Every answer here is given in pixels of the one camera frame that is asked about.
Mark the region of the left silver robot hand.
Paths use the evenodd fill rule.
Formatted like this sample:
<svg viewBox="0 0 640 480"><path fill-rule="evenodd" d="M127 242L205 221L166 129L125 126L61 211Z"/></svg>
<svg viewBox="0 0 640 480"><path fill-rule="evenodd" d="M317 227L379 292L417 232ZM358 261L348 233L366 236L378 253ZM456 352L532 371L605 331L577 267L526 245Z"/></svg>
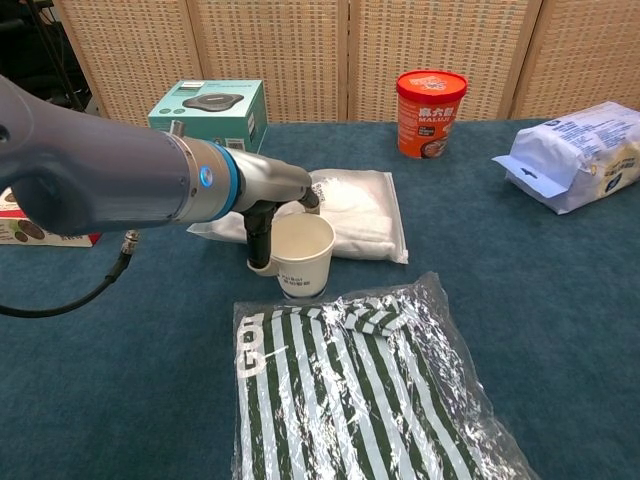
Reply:
<svg viewBox="0 0 640 480"><path fill-rule="evenodd" d="M233 211L244 219L248 267L262 276L272 275L271 228L277 210L300 203L307 213L320 213L320 200L312 189L310 174L281 160L231 150L239 170L241 187Z"/></svg>

